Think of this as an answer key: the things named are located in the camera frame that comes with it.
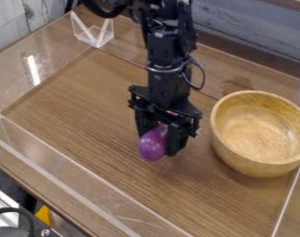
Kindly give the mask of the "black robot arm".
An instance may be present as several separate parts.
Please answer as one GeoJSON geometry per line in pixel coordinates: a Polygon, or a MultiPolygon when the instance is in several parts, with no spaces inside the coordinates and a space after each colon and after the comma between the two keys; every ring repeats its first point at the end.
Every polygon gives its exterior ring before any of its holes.
{"type": "Polygon", "coordinates": [[[147,50],[147,84],[128,87],[128,107],[135,112],[139,153],[148,160],[175,156],[198,135],[202,111],[190,102],[191,68],[202,64],[191,57],[196,33],[191,21],[191,0],[83,0],[99,17],[123,12],[140,24],[147,50]]]}

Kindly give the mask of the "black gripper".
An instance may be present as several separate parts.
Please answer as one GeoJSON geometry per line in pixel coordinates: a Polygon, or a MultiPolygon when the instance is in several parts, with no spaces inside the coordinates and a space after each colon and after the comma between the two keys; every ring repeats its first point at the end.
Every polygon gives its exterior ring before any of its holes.
{"type": "Polygon", "coordinates": [[[200,110],[190,101],[191,90],[202,86],[191,83],[191,66],[171,69],[147,68],[147,85],[131,85],[128,107],[135,111],[139,136],[161,122],[167,126],[165,155],[173,156],[195,137],[199,128],[200,110]]]}

